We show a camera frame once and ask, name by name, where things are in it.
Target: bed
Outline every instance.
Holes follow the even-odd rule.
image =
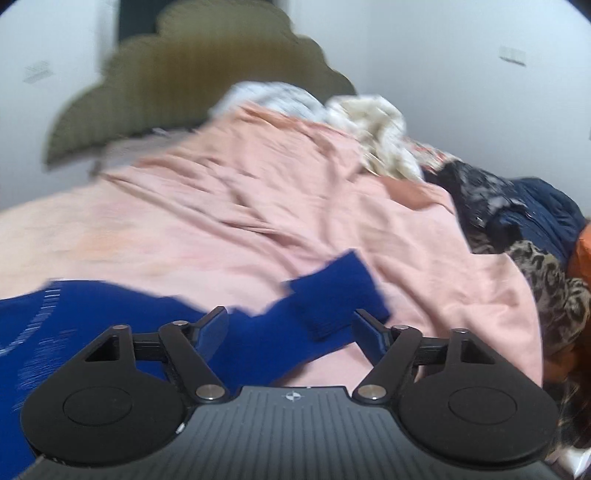
[[[141,159],[0,213],[0,297],[50,278],[92,279],[256,313],[285,295],[285,281],[356,249],[392,324],[426,336],[468,327],[540,384],[535,304],[516,266],[470,253],[443,189],[364,173],[348,134],[245,105],[196,132],[110,143],[197,127],[240,80],[291,83],[321,102],[355,92],[268,3],[171,5],[157,34],[121,44],[103,83],[64,110],[48,139],[50,168],[106,144],[107,168]],[[351,388],[369,369],[349,345],[281,382]]]

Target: wall outlet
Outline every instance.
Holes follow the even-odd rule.
[[[523,50],[501,46],[501,48],[499,49],[499,58],[510,63],[515,63],[517,65],[525,67],[526,54]]]
[[[49,67],[48,61],[38,61],[28,67],[25,67],[25,79],[26,83],[35,83],[44,78],[53,75]]]

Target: gray ribbed plate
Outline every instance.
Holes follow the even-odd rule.
[[[414,446],[390,413],[346,391],[245,387],[199,407],[160,451],[126,465],[74,468],[40,459],[24,480],[404,479],[556,480],[543,463],[505,472],[447,465]]]

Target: scalloped headboard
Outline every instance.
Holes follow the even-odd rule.
[[[75,99],[49,137],[46,163],[151,128],[195,125],[241,80],[287,82],[321,102],[351,95],[320,47],[296,36],[277,7],[256,0],[189,0],[170,5],[157,34],[125,40],[104,81]]]

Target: white cloth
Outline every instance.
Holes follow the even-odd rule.
[[[335,96],[326,103],[326,121],[363,146],[363,166],[376,175],[423,180],[417,160],[405,146],[406,122],[378,95]]]
[[[209,109],[209,116],[217,118],[248,101],[285,115],[313,122],[326,121],[324,105],[316,97],[304,89],[283,82],[236,83]]]

